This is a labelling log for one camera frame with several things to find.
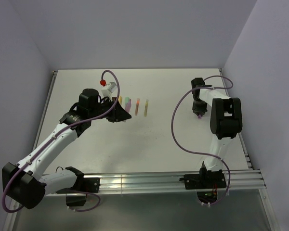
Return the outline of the green highlighter pen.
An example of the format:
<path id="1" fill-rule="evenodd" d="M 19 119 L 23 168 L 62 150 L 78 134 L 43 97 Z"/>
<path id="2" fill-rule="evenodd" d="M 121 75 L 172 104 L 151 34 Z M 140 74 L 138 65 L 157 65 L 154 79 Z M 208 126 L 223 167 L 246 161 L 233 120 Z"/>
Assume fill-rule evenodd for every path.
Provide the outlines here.
<path id="1" fill-rule="evenodd" d="M 130 98 L 129 97 L 126 97 L 125 98 L 125 105 L 127 105 L 127 103 L 130 101 Z"/>

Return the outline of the orange thin pen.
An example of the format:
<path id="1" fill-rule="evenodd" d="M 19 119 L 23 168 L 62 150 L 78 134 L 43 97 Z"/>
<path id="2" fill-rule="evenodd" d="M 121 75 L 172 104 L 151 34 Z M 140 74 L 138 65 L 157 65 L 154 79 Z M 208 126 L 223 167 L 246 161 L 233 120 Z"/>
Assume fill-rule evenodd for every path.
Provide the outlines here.
<path id="1" fill-rule="evenodd" d="M 137 98 L 136 100 L 136 106 L 135 106 L 135 112 L 134 115 L 137 116 L 138 115 L 138 111 L 139 111 L 139 104 L 140 104 L 140 99 Z"/>

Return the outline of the olive yellow pen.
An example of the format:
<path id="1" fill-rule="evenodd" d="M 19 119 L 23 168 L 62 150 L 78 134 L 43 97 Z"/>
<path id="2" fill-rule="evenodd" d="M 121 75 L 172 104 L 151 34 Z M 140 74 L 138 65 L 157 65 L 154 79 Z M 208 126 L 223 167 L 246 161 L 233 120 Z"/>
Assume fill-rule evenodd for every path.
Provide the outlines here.
<path id="1" fill-rule="evenodd" d="M 149 104 L 149 100 L 146 99 L 146 101 L 145 101 L 145 108 L 144 108 L 144 117 L 147 117 L 148 104 Z"/>

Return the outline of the pink highlighter pen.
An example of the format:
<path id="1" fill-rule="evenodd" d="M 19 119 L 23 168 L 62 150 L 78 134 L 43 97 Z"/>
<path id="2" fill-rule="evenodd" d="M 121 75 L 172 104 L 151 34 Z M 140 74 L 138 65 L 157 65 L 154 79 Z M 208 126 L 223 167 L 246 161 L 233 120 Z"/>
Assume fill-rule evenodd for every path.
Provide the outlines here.
<path id="1" fill-rule="evenodd" d="M 130 112 L 130 109 L 131 109 L 131 99 L 130 99 L 130 101 L 127 103 L 127 105 L 125 105 L 125 107 L 124 107 L 124 110 L 125 110 L 127 113 Z"/>

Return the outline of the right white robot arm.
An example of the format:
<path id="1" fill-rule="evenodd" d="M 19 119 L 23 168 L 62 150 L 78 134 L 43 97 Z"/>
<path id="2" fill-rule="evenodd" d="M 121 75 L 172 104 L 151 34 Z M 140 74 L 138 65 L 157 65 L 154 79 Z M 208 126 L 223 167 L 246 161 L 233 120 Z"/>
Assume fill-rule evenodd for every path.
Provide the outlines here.
<path id="1" fill-rule="evenodd" d="M 208 188 L 216 180 L 213 173 L 222 170 L 222 160 L 227 154 L 229 144 L 242 131 L 241 100 L 218 92 L 214 86 L 205 84 L 201 77 L 194 78 L 191 86 L 193 89 L 197 88 L 192 93 L 193 113 L 201 118 L 207 112 L 207 107 L 211 107 L 210 130 L 213 137 L 210 154 L 218 158 L 208 156 L 203 161 L 198 177 L 200 185 Z"/>

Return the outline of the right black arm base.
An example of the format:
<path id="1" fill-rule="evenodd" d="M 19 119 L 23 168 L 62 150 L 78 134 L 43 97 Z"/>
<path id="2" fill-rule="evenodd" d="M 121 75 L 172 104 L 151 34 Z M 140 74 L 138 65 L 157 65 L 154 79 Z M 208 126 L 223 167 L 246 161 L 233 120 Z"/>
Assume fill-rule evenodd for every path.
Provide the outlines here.
<path id="1" fill-rule="evenodd" d="M 197 174 L 185 174 L 179 178 L 184 182 L 186 190 L 207 190 L 197 193 L 198 199 L 203 203 L 214 203 L 218 199 L 218 189 L 227 187 L 224 173 L 219 171 L 206 171 L 201 169 Z"/>

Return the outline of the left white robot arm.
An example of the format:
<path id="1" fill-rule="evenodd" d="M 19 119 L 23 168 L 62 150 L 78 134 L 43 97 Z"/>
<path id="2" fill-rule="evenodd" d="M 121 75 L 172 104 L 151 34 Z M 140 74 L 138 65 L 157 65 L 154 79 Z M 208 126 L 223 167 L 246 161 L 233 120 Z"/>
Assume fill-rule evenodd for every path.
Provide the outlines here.
<path id="1" fill-rule="evenodd" d="M 2 168 L 3 209 L 12 213 L 5 199 L 10 197 L 22 207 L 32 209 L 44 196 L 67 190 L 79 193 L 84 187 L 84 174 L 74 168 L 45 176 L 44 172 L 53 160 L 88 129 L 93 120 L 107 119 L 116 123 L 131 119 L 117 98 L 99 95 L 95 89 L 84 89 L 78 102 L 63 115 L 54 131 L 33 152 L 17 164 L 7 163 Z"/>

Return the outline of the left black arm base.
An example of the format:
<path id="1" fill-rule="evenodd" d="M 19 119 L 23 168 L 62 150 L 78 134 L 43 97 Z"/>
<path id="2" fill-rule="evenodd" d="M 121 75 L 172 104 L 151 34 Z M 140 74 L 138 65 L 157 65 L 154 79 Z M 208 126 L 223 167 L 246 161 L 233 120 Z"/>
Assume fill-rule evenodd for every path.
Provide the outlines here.
<path id="1" fill-rule="evenodd" d="M 99 192 L 100 178 L 84 178 L 78 189 L 61 189 L 56 194 L 78 194 L 78 195 L 67 195 L 66 206 L 68 209 L 75 212 L 87 212 L 97 208 L 101 202 L 101 198 L 97 193 Z M 90 208 L 82 208 L 85 203 L 89 201 L 89 196 L 97 199 L 96 204 Z"/>

